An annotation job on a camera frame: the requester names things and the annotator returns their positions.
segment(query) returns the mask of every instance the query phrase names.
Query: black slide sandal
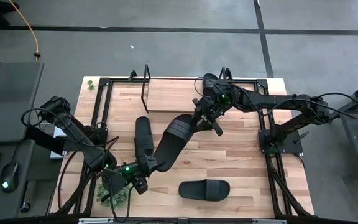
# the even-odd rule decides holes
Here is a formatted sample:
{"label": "black slide sandal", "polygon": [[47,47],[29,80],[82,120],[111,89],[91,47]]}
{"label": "black slide sandal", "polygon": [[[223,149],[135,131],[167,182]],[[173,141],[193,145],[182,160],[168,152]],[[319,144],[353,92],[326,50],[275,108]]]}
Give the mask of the black slide sandal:
{"label": "black slide sandal", "polygon": [[180,152],[185,148],[193,135],[190,120],[190,114],[179,115],[171,121],[162,134],[160,144],[153,155],[158,164],[160,164],[156,169],[157,171],[168,171],[175,163]]}
{"label": "black slide sandal", "polygon": [[179,195],[183,198],[218,202],[230,193],[230,185],[225,180],[184,181],[179,185]]}
{"label": "black slide sandal", "polygon": [[152,156],[153,150],[154,144],[150,121],[145,116],[138,117],[135,124],[135,151],[144,151],[147,156]]}

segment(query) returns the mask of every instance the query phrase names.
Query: wooden table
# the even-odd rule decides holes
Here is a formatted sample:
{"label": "wooden table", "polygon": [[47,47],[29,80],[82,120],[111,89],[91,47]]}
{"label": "wooden table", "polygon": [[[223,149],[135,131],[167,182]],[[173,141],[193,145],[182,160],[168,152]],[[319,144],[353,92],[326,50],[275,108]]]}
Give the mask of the wooden table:
{"label": "wooden table", "polygon": [[[90,91],[87,82],[92,80],[95,86],[98,86],[99,79],[100,77],[84,77],[83,79],[75,111],[75,116],[83,124],[90,124],[91,122],[97,92],[96,89]],[[271,95],[286,95],[283,79],[269,78],[267,80]],[[166,89],[167,86],[164,85],[168,84],[164,84],[156,78],[157,82],[162,90]],[[194,90],[191,91],[194,88],[193,82],[190,81],[190,87],[189,82],[177,82],[176,86],[179,89],[176,89],[176,91],[186,99],[191,98],[196,94]],[[173,81],[168,80],[165,83],[173,83]],[[179,83],[190,92],[187,91],[187,94],[184,94],[183,91],[180,91]],[[150,83],[150,90],[148,90],[149,84],[146,84],[146,101],[148,92],[150,92],[150,97],[155,97],[156,94],[158,96],[158,92],[156,93],[156,90],[151,89],[153,85],[154,83]],[[197,88],[201,91],[200,85],[200,83],[197,83]],[[179,114],[183,114],[172,111],[152,111],[147,114],[140,100],[141,88],[142,85],[138,83],[115,83],[112,89],[107,123],[108,139],[120,136],[118,142],[111,149],[119,164],[135,160],[136,118],[139,116],[149,117],[154,146],[157,147],[169,122]],[[106,91],[102,96],[99,119],[101,118],[105,96]],[[176,100],[175,105],[180,105],[180,103],[182,103],[181,100]],[[276,123],[284,123],[291,118],[291,113],[286,110],[275,110],[274,118]],[[224,131],[221,137],[210,131],[195,133],[168,172],[154,172],[151,175],[148,180],[149,190],[146,193],[138,195],[135,190],[133,191],[130,217],[273,218],[266,163],[264,156],[260,153],[257,139],[257,131],[260,129],[257,114],[242,113],[232,108],[225,116],[218,119],[218,123]],[[82,162],[83,156],[78,153],[68,166],[62,184],[63,203],[78,185]],[[313,213],[305,172],[299,158],[291,154],[284,154],[283,164],[289,189],[302,206],[308,212]],[[205,202],[183,199],[179,196],[178,186],[181,182],[203,179],[228,181],[231,185],[228,198],[221,202]],[[280,208],[284,211],[280,190],[278,190],[278,195]],[[86,196],[87,194],[84,194],[83,207],[86,203]],[[53,199],[51,212],[56,209],[57,194]],[[126,205],[117,209],[117,214],[120,217],[123,217],[125,212]],[[92,216],[111,217],[112,213],[109,207],[103,207],[96,201],[95,197]]]}

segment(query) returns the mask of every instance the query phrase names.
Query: green plant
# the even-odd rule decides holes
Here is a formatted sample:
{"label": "green plant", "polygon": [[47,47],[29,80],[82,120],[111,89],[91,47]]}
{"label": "green plant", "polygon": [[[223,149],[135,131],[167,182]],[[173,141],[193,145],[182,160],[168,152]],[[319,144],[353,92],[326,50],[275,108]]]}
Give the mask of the green plant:
{"label": "green plant", "polygon": [[93,84],[92,80],[89,80],[89,81],[87,82],[87,84],[88,84],[88,89],[89,89],[90,91],[94,90],[94,84]]}
{"label": "green plant", "polygon": [[[124,187],[122,190],[118,191],[118,193],[112,196],[112,204],[114,205],[114,208],[119,208],[128,201],[128,192],[129,188]],[[100,183],[98,185],[98,193],[96,193],[96,201],[100,202],[100,204],[104,207],[110,207],[110,197],[104,202],[101,201],[101,199],[108,193],[109,192],[103,187],[103,184]]]}

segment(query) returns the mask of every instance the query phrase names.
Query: desk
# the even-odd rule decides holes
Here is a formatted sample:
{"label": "desk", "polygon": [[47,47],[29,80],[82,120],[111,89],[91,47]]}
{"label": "desk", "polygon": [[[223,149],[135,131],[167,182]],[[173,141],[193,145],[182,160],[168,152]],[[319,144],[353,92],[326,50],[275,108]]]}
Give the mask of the desk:
{"label": "desk", "polygon": [[[0,146],[0,174],[2,168],[11,162],[16,146],[17,142]],[[14,162],[19,163],[19,185],[11,193],[4,193],[0,187],[0,219],[17,217],[25,194],[30,158],[36,147],[33,140],[26,140],[17,148]]]}
{"label": "desk", "polygon": [[[90,124],[97,90],[89,90],[87,82],[92,80],[98,86],[100,77],[84,77],[75,116],[83,124]],[[283,79],[268,80],[270,94],[286,94]],[[191,89],[193,80],[185,82]],[[145,88],[145,101],[149,84]],[[109,137],[120,136],[111,152],[118,163],[132,162],[134,154],[135,120],[147,116],[151,122],[154,146],[158,146],[162,133],[169,122],[182,113],[145,112],[140,99],[142,85],[139,83],[115,83],[112,89],[108,114]],[[290,111],[275,110],[276,123],[291,118]],[[195,133],[186,148],[179,155],[173,167],[165,173],[154,172],[148,180],[149,190],[143,195],[133,192],[130,217],[192,217],[192,218],[273,218],[272,199],[264,156],[261,155],[257,138],[259,120],[256,113],[242,113],[229,110],[217,120],[224,134],[218,137],[214,132]],[[68,166],[62,183],[62,200],[66,201],[78,185],[83,156],[78,153]],[[313,213],[308,184],[301,162],[291,154],[283,155],[287,184],[304,208]],[[222,179],[231,185],[227,199],[221,202],[205,202],[183,199],[178,186],[187,180]],[[280,208],[284,208],[282,193],[278,190]],[[86,202],[84,194],[82,204]],[[53,199],[51,212],[57,210],[57,196]],[[126,206],[117,209],[123,217]],[[93,217],[111,217],[110,208],[93,201]]]}

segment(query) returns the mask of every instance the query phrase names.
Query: floor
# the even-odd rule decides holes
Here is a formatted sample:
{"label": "floor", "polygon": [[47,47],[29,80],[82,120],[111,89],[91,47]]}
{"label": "floor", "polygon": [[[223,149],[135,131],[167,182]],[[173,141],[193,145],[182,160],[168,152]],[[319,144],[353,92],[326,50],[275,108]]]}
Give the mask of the floor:
{"label": "floor", "polygon": [[[129,75],[145,63],[156,76],[200,76],[229,67],[235,77],[284,78],[288,93],[358,89],[358,1],[17,2],[39,26],[45,71],[38,105],[60,95],[75,107],[83,76]],[[14,27],[0,30],[0,61],[33,60],[31,33],[16,13],[7,17]],[[347,102],[325,100],[331,106]],[[304,130],[310,132],[302,143],[315,213],[358,221],[358,180],[343,181],[357,161],[340,121]]]}

